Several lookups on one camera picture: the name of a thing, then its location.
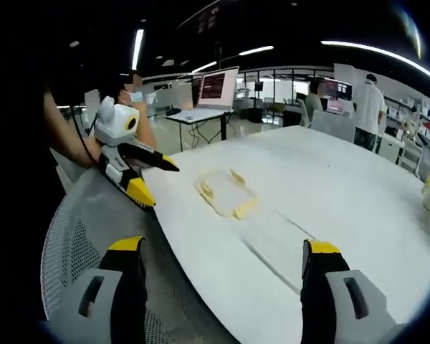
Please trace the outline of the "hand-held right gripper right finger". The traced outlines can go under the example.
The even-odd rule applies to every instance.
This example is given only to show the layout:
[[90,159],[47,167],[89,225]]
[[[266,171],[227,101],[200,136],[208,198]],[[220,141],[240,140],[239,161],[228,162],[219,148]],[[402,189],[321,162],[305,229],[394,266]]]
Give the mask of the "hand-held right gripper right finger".
[[329,242],[303,243],[302,343],[390,343],[406,327],[386,296]]

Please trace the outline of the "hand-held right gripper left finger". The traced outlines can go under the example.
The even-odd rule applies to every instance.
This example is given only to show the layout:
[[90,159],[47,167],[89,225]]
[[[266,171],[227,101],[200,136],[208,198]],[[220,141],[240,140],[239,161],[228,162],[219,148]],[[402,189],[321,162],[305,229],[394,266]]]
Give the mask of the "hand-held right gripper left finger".
[[112,244],[99,267],[73,282],[52,315],[61,343],[145,343],[146,272],[142,236]]

